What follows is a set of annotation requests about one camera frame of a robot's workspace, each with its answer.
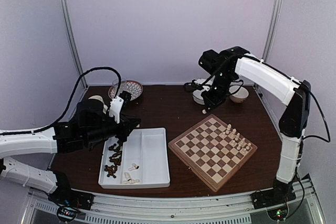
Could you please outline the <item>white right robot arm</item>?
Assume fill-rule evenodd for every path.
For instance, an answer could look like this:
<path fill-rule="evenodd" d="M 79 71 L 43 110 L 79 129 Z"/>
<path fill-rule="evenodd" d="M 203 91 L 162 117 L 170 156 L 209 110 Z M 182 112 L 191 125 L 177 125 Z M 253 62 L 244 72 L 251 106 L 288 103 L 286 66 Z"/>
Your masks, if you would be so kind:
<path fill-rule="evenodd" d="M 198 65 L 213 81 L 210 89 L 201 94 L 206 112 L 226 101 L 229 86 L 239 77 L 262 87 L 285 106 L 278 122 L 282 141 L 279 167 L 274 180 L 275 188 L 269 192 L 272 203 L 281 203 L 289 196 L 288 186 L 300 162 L 302 138 L 310 110 L 309 82 L 289 77 L 239 46 L 221 52 L 205 51 Z"/>

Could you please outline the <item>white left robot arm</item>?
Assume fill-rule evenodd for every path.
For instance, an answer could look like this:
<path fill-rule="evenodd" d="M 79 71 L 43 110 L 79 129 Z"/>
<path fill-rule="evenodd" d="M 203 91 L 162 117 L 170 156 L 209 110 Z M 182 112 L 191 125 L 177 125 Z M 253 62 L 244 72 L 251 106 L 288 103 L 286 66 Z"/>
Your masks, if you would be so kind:
<path fill-rule="evenodd" d="M 123 100 L 110 106 L 98 100 L 79 102 L 69 121 L 29 130 L 1 131 L 1 178 L 55 195 L 64 205 L 76 197 L 66 174 L 43 170 L 16 160 L 33 154 L 67 154 L 92 150 L 115 137 L 122 144 L 141 123 L 141 119 L 122 113 Z"/>

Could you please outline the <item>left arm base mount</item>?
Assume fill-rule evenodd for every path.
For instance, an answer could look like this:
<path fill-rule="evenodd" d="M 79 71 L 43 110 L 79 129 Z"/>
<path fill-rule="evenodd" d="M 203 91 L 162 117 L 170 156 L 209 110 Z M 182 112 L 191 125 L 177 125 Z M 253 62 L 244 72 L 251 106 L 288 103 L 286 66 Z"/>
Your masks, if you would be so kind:
<path fill-rule="evenodd" d="M 76 190 L 55 191 L 48 194 L 50 201 L 61 206 L 75 208 L 76 210 L 90 210 L 93 204 L 94 195 Z"/>

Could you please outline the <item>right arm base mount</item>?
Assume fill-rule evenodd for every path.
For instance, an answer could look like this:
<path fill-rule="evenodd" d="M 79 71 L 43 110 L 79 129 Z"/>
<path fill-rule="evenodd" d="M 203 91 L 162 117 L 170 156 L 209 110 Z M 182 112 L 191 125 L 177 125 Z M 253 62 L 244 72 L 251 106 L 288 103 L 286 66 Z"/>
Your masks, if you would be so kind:
<path fill-rule="evenodd" d="M 295 200 L 296 194 L 294 192 L 289 193 L 286 196 L 280 196 L 279 198 L 274 196 L 274 190 L 256 191 L 251 194 L 251 200 L 254 209 L 269 208 L 276 205 L 283 205 L 288 201 Z"/>

